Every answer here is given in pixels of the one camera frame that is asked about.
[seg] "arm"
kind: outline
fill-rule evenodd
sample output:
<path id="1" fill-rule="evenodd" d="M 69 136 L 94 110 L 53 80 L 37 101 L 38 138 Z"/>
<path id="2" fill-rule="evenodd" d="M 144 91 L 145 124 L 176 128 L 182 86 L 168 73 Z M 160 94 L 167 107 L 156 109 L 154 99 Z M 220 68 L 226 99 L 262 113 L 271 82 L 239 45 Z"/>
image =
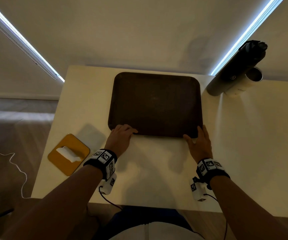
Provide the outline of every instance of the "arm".
<path id="1" fill-rule="evenodd" d="M 129 125 L 117 125 L 108 137 L 105 149 L 119 157 L 128 148 L 133 133 L 137 130 Z M 66 239 L 102 178 L 98 168 L 82 167 L 8 229 L 2 239 Z"/>
<path id="2" fill-rule="evenodd" d="M 205 125 L 203 129 L 198 127 L 196 143 L 187 135 L 183 137 L 196 163 L 204 158 L 213 158 Z M 288 230 L 230 178 L 215 176 L 211 179 L 210 185 L 237 239 L 288 239 Z"/>

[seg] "black bottle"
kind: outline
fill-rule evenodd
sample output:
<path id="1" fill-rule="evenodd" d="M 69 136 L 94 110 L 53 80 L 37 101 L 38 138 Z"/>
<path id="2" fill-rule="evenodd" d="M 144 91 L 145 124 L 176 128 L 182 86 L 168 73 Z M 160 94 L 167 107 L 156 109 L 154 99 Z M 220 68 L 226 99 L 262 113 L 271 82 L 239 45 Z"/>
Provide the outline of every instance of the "black bottle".
<path id="1" fill-rule="evenodd" d="M 231 60 L 217 73 L 214 79 L 206 87 L 212 96 L 218 96 L 222 92 L 236 84 L 243 74 L 256 66 L 266 55 L 267 44 L 258 40 L 246 41 Z"/>

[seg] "wristband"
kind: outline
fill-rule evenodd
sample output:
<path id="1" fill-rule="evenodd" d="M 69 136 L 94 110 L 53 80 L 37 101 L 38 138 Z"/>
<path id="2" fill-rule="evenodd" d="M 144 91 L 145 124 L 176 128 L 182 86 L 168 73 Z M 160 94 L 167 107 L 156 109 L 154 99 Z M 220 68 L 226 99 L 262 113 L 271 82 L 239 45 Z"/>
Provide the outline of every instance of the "wristband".
<path id="1" fill-rule="evenodd" d="M 107 149 L 100 149 L 89 157 L 85 165 L 92 165 L 100 169 L 103 173 L 103 179 L 107 181 L 115 172 L 115 163 L 117 162 L 116 154 Z"/>
<path id="2" fill-rule="evenodd" d="M 230 176 L 225 172 L 223 166 L 211 158 L 204 158 L 199 161 L 196 169 L 196 173 L 202 182 L 207 184 L 207 188 L 211 190 L 210 180 L 215 176 Z"/>

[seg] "pants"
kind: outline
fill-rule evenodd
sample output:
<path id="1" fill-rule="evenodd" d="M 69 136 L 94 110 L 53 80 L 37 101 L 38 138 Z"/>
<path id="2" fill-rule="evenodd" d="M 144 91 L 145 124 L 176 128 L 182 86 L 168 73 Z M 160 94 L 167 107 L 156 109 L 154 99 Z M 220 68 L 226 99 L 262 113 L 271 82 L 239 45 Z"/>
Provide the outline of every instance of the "pants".
<path id="1" fill-rule="evenodd" d="M 185 218 L 177 210 L 141 206 L 125 206 L 110 222 L 100 228 L 92 240 L 108 240 L 120 232 L 151 222 L 166 222 L 193 231 Z"/>

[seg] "wall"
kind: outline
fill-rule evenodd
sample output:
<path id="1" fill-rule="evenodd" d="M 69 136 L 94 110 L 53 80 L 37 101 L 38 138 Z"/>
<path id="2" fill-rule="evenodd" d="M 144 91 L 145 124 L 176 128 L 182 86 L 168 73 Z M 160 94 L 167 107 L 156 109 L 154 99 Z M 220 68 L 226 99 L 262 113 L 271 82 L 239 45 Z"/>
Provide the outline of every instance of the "wall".
<path id="1" fill-rule="evenodd" d="M 284 0 L 251 39 L 268 44 L 266 57 L 258 64 L 265 79 L 288 81 L 288 0 Z"/>
<path id="2" fill-rule="evenodd" d="M 0 31 L 0 98 L 58 100 L 62 86 Z"/>
<path id="3" fill-rule="evenodd" d="M 208 74 L 269 0 L 0 0 L 65 77 L 68 65 Z"/>

